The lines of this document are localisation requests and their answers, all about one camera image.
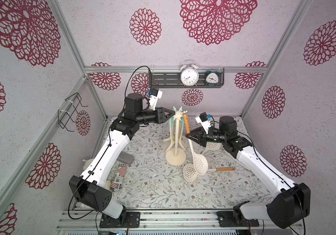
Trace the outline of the cream skimmer green handle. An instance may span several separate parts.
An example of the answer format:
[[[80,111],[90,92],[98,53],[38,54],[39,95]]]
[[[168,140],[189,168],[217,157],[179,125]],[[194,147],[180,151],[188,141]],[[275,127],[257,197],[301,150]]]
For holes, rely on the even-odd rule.
[[[163,140],[163,142],[170,142],[170,145],[164,151],[165,153],[167,153],[174,146],[173,126],[174,126],[174,117],[171,117],[169,120],[170,137]]]
[[[180,134],[179,134],[179,138],[178,138],[178,144],[183,150],[187,151],[188,148],[185,145],[185,143],[183,142],[184,129],[185,129],[185,123],[184,123],[183,117],[181,117],[180,118]]]

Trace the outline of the lone skimmer orange handle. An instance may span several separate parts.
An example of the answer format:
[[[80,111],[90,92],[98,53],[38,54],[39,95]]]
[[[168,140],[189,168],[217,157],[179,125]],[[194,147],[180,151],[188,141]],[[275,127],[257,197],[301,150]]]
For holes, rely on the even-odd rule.
[[[205,156],[195,153],[193,149],[192,140],[189,138],[190,137],[190,126],[189,126],[189,120],[188,120],[187,114],[183,114],[183,120],[184,120],[184,124],[186,128],[186,132],[189,135],[188,140],[189,140],[190,150],[193,156],[194,169],[199,175],[203,176],[208,171],[208,161]]]

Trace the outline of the cream skimmer edge-on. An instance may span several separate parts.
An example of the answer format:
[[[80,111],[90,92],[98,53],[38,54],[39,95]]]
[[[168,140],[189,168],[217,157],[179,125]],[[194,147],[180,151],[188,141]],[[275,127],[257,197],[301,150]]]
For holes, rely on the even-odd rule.
[[[221,167],[221,168],[209,168],[208,172],[216,172],[216,171],[235,171],[235,167]],[[193,182],[196,180],[199,175],[194,168],[192,163],[184,166],[183,169],[184,179],[187,182]]]

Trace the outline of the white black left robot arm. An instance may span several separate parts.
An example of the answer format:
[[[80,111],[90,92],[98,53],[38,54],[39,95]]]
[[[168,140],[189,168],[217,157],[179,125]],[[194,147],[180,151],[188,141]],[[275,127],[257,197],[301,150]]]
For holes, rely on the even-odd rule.
[[[161,97],[162,92],[157,89],[148,91],[146,96],[131,93],[125,97],[124,107],[111,123],[108,137],[95,159],[80,176],[70,179],[74,199],[112,219],[125,219],[125,206],[112,198],[105,183],[120,153],[141,126],[165,123],[174,115],[173,110],[156,106]]]

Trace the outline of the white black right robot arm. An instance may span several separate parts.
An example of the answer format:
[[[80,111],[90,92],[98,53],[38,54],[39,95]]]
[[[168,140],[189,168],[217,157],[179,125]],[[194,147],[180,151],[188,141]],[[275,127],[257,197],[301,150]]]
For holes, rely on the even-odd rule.
[[[304,183],[295,183],[265,160],[254,144],[237,130],[233,117],[221,117],[218,128],[211,125],[211,116],[206,113],[196,117],[201,127],[190,129],[187,114],[183,115],[183,121],[190,144],[222,144],[224,150],[245,165],[272,195],[273,201],[270,203],[246,201],[234,206],[231,219],[235,225],[251,227],[254,221],[269,220],[279,228],[286,229],[298,221],[304,221],[309,215],[310,188]]]

